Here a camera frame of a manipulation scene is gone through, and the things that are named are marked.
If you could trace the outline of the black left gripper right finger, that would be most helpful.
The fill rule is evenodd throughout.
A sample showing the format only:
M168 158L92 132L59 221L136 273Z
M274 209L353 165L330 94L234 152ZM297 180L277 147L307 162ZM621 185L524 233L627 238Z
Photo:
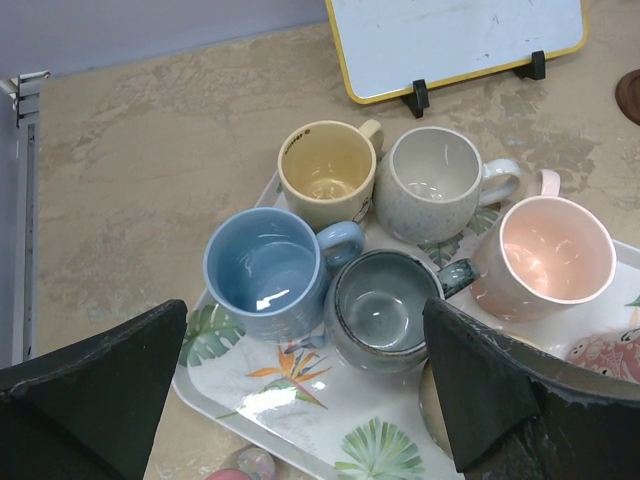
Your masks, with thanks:
M636 479L639 387L574 366L438 298L424 336L467 479Z

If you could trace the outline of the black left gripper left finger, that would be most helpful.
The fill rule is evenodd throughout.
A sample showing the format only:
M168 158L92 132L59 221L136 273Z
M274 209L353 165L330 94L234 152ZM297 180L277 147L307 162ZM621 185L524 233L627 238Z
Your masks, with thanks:
M1 371L4 479L140 479L186 331L168 300Z

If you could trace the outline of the pink ceramic cup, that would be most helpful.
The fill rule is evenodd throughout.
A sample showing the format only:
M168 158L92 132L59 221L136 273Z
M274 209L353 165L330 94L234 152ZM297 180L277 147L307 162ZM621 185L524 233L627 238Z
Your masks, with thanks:
M617 254L608 230L560 188L556 171L538 171L474 252L480 277L470 293L489 314L539 320L596 299L612 283Z

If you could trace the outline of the white ceramic cup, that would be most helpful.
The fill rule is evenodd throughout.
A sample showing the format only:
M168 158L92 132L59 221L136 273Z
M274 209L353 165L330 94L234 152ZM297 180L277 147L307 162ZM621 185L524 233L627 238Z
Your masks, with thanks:
M485 163L464 135L443 127L404 133L376 174L373 206L389 234L410 244L443 242L471 220L478 207L514 194L523 177L511 159Z

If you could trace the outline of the yellow ceramic cup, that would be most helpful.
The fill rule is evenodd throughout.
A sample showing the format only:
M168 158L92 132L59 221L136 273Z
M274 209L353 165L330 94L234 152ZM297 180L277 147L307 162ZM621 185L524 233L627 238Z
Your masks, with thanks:
M296 129L277 161L288 210L315 231L340 221L363 223L383 142L383 126L373 119L359 127L324 120Z

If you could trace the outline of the dark walnut coaster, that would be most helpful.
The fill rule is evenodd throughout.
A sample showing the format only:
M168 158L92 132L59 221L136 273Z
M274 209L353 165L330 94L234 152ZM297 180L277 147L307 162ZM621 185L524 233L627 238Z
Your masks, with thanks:
M615 88L620 111L634 124L640 125L640 70L625 74Z

